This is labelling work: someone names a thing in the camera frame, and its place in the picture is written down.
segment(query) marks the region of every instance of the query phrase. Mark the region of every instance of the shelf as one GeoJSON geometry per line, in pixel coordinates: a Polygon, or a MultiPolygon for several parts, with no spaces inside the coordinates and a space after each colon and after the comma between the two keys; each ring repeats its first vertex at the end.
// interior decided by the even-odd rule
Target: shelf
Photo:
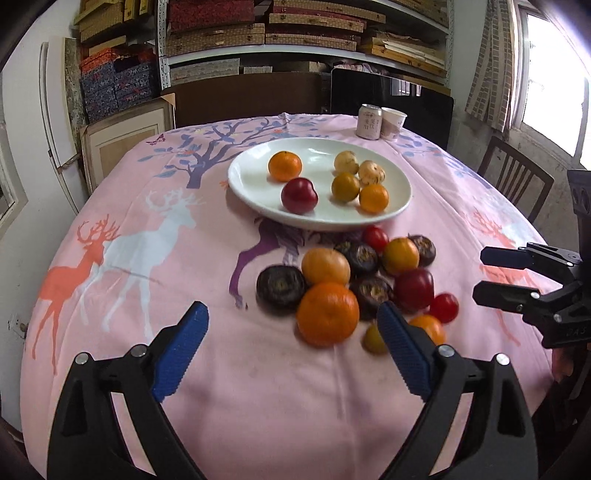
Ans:
{"type": "Polygon", "coordinates": [[[431,20],[429,17],[426,17],[423,14],[415,12],[414,10],[410,9],[409,7],[405,7],[404,5],[400,5],[396,2],[392,2],[391,0],[366,0],[366,2],[369,2],[372,5],[370,7],[370,9],[373,9],[374,11],[377,11],[378,13],[382,13],[385,15],[391,15],[391,11],[394,10],[394,11],[409,15],[410,17],[416,18],[417,20],[420,20],[423,23],[431,25],[432,27],[442,31],[445,34],[449,34],[449,32],[450,32],[449,28],[444,27],[443,25],[435,22],[435,20],[431,20]]]}
{"type": "Polygon", "coordinates": [[[424,70],[411,67],[398,61],[384,59],[375,55],[367,55],[358,51],[339,50],[337,48],[313,47],[304,45],[244,45],[239,47],[219,47],[211,50],[202,50],[192,53],[184,53],[174,57],[168,57],[168,65],[178,65],[181,63],[194,62],[196,60],[213,59],[215,57],[223,56],[238,56],[248,53],[308,53],[314,55],[322,55],[325,57],[340,57],[343,59],[352,59],[365,61],[367,63],[374,63],[383,65],[393,69],[403,70],[405,72],[419,75],[423,78],[430,79],[434,82],[443,84],[445,79],[438,77],[424,70]]]}

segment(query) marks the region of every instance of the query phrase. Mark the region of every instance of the metal screw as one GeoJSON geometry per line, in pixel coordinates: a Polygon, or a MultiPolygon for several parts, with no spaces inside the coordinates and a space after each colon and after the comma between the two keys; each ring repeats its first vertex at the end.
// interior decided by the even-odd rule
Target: metal screw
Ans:
{"type": "Polygon", "coordinates": [[[453,356],[454,353],[456,353],[456,351],[449,345],[441,345],[439,346],[437,351],[439,352],[439,355],[444,356],[446,358],[450,358],[451,356],[453,356]]]}
{"type": "Polygon", "coordinates": [[[501,365],[509,365],[510,360],[509,357],[506,356],[504,353],[499,353],[496,357],[495,357],[496,361],[499,362],[501,365]]]}
{"type": "Polygon", "coordinates": [[[74,361],[78,365],[84,365],[88,361],[88,353],[79,353],[78,355],[76,355],[74,361]]]}
{"type": "Polygon", "coordinates": [[[134,356],[136,358],[140,358],[143,357],[146,352],[148,351],[148,347],[146,347],[145,345],[135,345],[131,348],[131,356],[134,356]]]}

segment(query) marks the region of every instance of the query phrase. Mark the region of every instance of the cloth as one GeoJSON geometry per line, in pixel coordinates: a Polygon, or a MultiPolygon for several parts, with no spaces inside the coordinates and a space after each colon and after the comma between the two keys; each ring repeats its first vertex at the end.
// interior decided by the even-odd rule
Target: cloth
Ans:
{"type": "Polygon", "coordinates": [[[505,131],[513,87],[513,47],[508,0],[488,0],[476,73],[466,112],[505,131]]]}
{"type": "MultiPolygon", "coordinates": [[[[383,228],[391,237],[420,233],[434,241],[436,293],[460,301],[459,317],[445,327],[448,343],[471,358],[507,353],[529,408],[537,408],[552,383],[540,334],[518,315],[475,305],[472,289],[483,279],[554,289],[534,274],[479,261],[485,245],[543,239],[488,182],[439,147],[407,130],[394,142],[364,140],[355,125],[346,115],[241,119],[167,132],[125,155],[64,238],[30,323],[21,411],[37,469],[46,471],[56,403],[76,354],[121,356],[176,324],[194,300],[208,306],[210,328],[163,408],[209,479],[367,480],[390,463],[423,403],[388,356],[362,349],[366,325],[345,343],[318,350],[296,338],[292,317],[257,306],[260,271],[299,265],[311,246],[339,240],[260,218],[228,188],[231,159],[277,138],[361,145],[406,174],[412,201],[383,228]]],[[[115,404],[122,411],[120,398],[115,404]]],[[[451,461],[468,410],[463,401],[439,468],[451,461]]],[[[120,422],[136,465],[149,470],[128,416],[120,422]]]]}

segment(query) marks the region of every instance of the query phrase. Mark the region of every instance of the wooden chair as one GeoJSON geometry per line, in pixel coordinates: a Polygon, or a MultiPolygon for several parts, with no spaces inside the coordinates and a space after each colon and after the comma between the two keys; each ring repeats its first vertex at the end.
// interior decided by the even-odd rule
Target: wooden chair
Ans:
{"type": "Polygon", "coordinates": [[[513,205],[517,205],[517,203],[521,200],[525,189],[529,186],[534,175],[544,183],[542,191],[538,196],[538,200],[532,208],[531,213],[527,217],[530,223],[533,223],[540,213],[546,198],[548,198],[548,194],[550,193],[552,185],[554,184],[554,179],[539,165],[536,165],[536,163],[527,158],[523,153],[503,142],[498,137],[492,137],[490,143],[488,144],[488,150],[486,150],[486,154],[484,155],[482,163],[478,168],[478,175],[481,177],[484,177],[484,174],[491,164],[491,160],[496,148],[505,153],[505,162],[503,163],[503,168],[495,187],[513,205]],[[509,169],[507,169],[509,159],[511,159],[511,164],[509,165],[509,169]]]}

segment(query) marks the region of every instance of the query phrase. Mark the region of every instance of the aluminum can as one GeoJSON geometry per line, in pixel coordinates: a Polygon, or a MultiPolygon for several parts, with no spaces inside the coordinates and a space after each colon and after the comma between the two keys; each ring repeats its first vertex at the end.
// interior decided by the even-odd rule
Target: aluminum can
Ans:
{"type": "Polygon", "coordinates": [[[382,109],[364,103],[359,109],[357,136],[366,140],[377,140],[382,129],[382,109]]]}

